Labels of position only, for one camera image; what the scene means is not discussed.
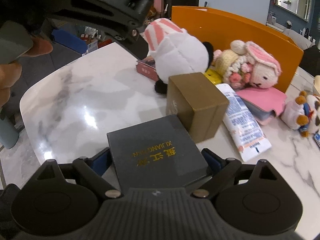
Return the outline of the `person's hand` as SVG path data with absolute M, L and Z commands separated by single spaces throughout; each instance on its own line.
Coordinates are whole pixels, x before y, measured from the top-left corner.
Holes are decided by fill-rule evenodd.
M 32 37 L 33 47 L 23 56 L 37 57 L 49 54 L 53 51 L 52 44 L 40 37 Z M 0 107 L 3 107 L 10 99 L 10 89 L 17 82 L 22 74 L 22 65 L 18 61 L 0 65 Z

